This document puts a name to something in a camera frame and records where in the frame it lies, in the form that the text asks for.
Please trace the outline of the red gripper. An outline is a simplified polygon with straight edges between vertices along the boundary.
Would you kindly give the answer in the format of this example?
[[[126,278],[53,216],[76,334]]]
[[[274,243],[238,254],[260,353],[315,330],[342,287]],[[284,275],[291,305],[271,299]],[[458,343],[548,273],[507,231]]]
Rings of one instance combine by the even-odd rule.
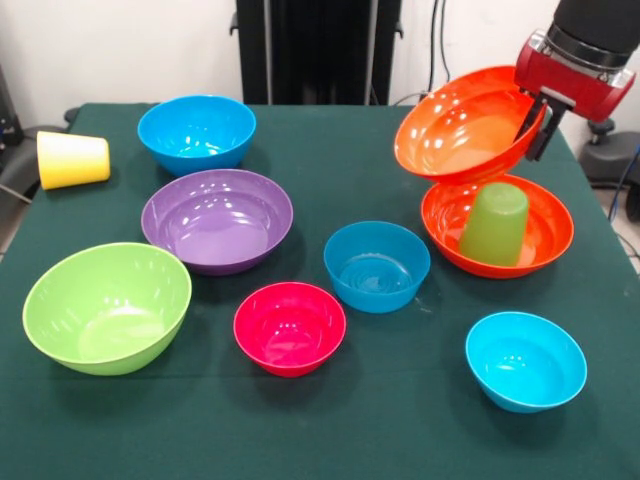
[[[542,117],[526,152],[526,159],[539,161],[567,111],[591,121],[603,121],[618,107],[636,80],[627,68],[602,69],[576,63],[548,40],[542,31],[531,34],[516,62],[515,83],[533,99],[514,144]]]

